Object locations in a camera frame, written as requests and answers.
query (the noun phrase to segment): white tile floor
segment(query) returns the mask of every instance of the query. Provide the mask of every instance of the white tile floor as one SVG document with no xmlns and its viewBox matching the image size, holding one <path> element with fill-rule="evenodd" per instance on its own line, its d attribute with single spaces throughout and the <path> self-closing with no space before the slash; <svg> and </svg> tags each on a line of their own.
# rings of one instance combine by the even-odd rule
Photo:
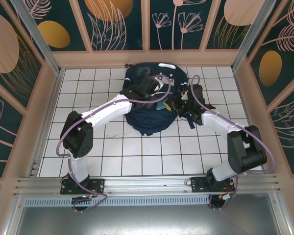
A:
<svg viewBox="0 0 294 235">
<path fill-rule="evenodd" d="M 188 77 L 204 79 L 206 102 L 235 122 L 247 125 L 230 67 L 183 67 Z M 57 157 L 55 147 L 68 113 L 88 111 L 112 99 L 122 89 L 125 69 L 66 70 L 55 108 L 39 177 L 68 172 L 68 159 Z M 91 176 L 174 175 L 205 173 L 227 158 L 226 141 L 205 126 L 190 129 L 178 118 L 161 133 L 142 137 L 119 117 L 94 132 L 89 153 Z"/>
</svg>

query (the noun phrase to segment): black backpack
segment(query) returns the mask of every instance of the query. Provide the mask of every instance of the black backpack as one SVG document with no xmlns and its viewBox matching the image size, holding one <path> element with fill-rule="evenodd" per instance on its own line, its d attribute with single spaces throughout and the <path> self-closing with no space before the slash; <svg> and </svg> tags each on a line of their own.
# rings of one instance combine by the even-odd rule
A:
<svg viewBox="0 0 294 235">
<path fill-rule="evenodd" d="M 126 71 L 123 89 L 134 84 L 139 84 L 147 74 L 150 76 L 163 74 L 170 79 L 171 90 L 167 97 L 178 95 L 182 90 L 187 88 L 187 75 L 176 65 L 165 63 L 139 63 L 125 66 L 128 69 Z M 157 98 L 163 96 L 168 89 L 166 78 L 162 78 L 162 81 L 164 86 L 158 91 L 159 94 L 155 95 Z M 175 120 L 176 113 L 167 110 L 163 102 L 164 100 L 148 108 L 143 106 L 140 109 L 132 110 L 125 115 L 127 123 L 133 126 L 133 128 L 142 135 L 146 134 L 147 136 L 167 129 Z"/>
</svg>

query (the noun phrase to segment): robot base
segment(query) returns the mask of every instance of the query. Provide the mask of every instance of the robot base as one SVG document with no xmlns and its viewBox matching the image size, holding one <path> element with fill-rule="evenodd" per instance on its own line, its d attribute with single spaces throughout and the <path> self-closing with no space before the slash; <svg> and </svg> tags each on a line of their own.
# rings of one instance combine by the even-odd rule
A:
<svg viewBox="0 0 294 235">
<path fill-rule="evenodd" d="M 90 179 L 89 176 L 80 183 L 85 188 L 93 191 L 103 193 L 104 179 Z M 61 181 L 61 195 L 88 195 L 89 192 L 81 189 L 74 180 L 68 176 L 68 179 Z"/>
</svg>

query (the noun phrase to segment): gray floor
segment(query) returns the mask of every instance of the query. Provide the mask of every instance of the gray floor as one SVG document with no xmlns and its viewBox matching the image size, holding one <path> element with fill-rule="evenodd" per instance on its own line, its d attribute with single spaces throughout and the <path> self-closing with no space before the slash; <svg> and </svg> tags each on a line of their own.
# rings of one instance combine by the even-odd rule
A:
<svg viewBox="0 0 294 235">
<path fill-rule="evenodd" d="M 18 235 L 276 235 L 269 198 L 237 195 L 222 211 L 207 205 L 99 207 L 85 214 L 71 208 L 25 208 Z"/>
</svg>

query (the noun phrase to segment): enclosure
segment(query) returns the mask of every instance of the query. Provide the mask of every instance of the enclosure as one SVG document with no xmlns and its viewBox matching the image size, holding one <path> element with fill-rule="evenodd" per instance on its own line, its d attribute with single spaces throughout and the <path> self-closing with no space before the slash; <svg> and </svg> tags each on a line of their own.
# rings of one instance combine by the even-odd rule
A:
<svg viewBox="0 0 294 235">
<path fill-rule="evenodd" d="M 64 123 L 141 62 L 199 75 L 208 104 L 259 128 L 274 170 L 240 175 L 231 205 L 211 210 L 187 182 L 227 161 L 227 141 L 180 117 L 142 136 L 122 115 L 87 158 L 108 197 L 74 213 Z M 0 0 L 0 235 L 138 233 L 294 234 L 294 0 Z"/>
</svg>

